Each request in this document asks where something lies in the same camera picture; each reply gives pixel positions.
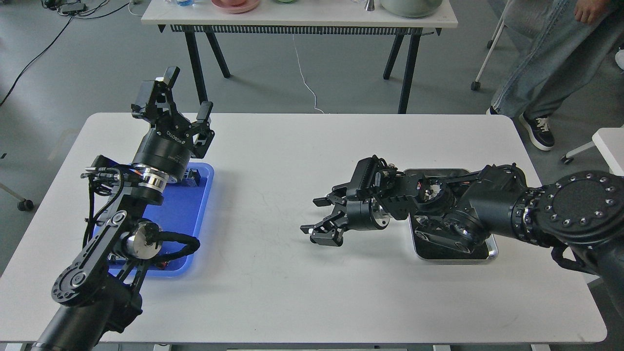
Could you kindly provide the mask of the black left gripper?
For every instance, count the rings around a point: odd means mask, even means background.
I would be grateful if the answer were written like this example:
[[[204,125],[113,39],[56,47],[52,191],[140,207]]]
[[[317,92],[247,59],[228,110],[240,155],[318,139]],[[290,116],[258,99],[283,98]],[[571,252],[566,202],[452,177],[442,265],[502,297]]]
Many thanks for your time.
[[[210,127],[211,101],[201,103],[196,122],[178,111],[172,88],[179,73],[179,67],[170,66],[162,77],[143,81],[131,104],[132,117],[150,125],[132,166],[156,169],[167,174],[169,182],[181,180],[191,158],[204,158],[215,136]]]

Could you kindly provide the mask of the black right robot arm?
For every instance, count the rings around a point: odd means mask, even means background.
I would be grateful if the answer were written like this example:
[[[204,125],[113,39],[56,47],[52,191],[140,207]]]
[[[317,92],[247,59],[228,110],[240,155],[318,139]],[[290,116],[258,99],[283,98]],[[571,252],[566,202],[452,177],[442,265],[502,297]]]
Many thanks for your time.
[[[400,171],[383,158],[360,160],[349,182],[333,186],[318,207],[332,206],[316,224],[301,225],[318,245],[339,247],[346,231],[383,230],[410,220],[414,237],[470,254],[492,234],[551,248],[557,264],[600,277],[623,313],[624,182],[582,171],[529,187],[516,164]]]

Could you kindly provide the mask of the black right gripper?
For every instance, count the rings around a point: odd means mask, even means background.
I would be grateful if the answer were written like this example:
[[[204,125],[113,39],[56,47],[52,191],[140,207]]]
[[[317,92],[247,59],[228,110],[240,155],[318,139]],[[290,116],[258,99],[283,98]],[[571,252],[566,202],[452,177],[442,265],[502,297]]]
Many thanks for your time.
[[[320,222],[301,225],[299,228],[310,236],[310,242],[318,245],[340,247],[343,244],[343,232],[374,231],[385,229],[390,222],[390,214],[374,199],[347,201],[348,183],[333,186],[325,197],[314,198],[317,207],[336,205],[344,210],[337,210]]]

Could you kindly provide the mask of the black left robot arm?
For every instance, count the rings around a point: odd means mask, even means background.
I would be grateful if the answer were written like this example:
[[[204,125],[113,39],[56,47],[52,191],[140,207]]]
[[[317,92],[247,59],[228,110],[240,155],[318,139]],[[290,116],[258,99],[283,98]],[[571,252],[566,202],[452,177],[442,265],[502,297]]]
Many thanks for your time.
[[[59,309],[32,350],[91,351],[103,334],[123,332],[142,313],[139,291],[150,265],[200,247],[198,238],[163,231],[143,215],[147,206],[162,205],[168,184],[192,180],[189,160],[204,158],[215,136],[212,102],[201,103],[194,122],[178,112],[172,89],[179,73],[170,66],[142,82],[131,112],[150,127],[132,162],[99,155],[81,174],[90,206],[82,250],[54,282]]]

